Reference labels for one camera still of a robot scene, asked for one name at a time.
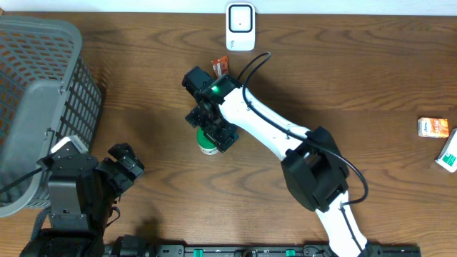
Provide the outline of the green lid white jar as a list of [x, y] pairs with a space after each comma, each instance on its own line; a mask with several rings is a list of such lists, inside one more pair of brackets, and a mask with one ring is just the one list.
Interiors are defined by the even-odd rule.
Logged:
[[202, 153], [206, 155], [215, 155], [219, 152], [217, 147], [204, 136], [204, 132], [201, 128], [197, 131], [196, 139]]

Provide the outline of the orange snack bar wrapper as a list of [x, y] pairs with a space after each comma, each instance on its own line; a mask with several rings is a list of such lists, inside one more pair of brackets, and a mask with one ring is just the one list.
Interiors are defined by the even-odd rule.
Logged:
[[212, 60], [211, 65], [217, 78], [223, 76], [224, 74], [229, 74], [228, 56], [222, 56], [221, 58]]

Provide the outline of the orange white small box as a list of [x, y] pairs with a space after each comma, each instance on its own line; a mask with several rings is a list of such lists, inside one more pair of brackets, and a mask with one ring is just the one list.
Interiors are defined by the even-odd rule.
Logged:
[[449, 137], [448, 120], [428, 117], [419, 118], [418, 135], [424, 138], [447, 138]]

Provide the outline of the white green carton box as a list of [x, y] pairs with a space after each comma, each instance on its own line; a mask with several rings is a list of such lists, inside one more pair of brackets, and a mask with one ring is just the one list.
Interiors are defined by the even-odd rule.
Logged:
[[452, 130], [451, 135], [448, 137], [442, 151], [438, 155], [435, 162], [446, 169], [450, 173], [456, 172], [457, 164], [457, 149], [456, 149], [456, 129]]

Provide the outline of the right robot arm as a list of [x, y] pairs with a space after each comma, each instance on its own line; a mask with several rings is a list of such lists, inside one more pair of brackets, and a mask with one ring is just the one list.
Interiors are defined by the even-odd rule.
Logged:
[[223, 153], [238, 139], [238, 128], [248, 132], [279, 159], [290, 194], [318, 215], [330, 250], [336, 256], [368, 255], [368, 241], [351, 211], [346, 181], [355, 168], [341, 156], [327, 130], [311, 131], [291, 123], [229, 75], [212, 79], [194, 69], [182, 85], [197, 103], [186, 120], [201, 129], [209, 149]]

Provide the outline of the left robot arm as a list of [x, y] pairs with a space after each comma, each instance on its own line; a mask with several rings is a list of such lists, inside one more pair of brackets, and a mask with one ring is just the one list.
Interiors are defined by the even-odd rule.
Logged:
[[37, 217], [22, 256], [102, 256], [116, 200], [144, 172], [132, 147], [118, 143], [98, 161], [68, 141], [40, 159], [51, 175], [51, 205]]

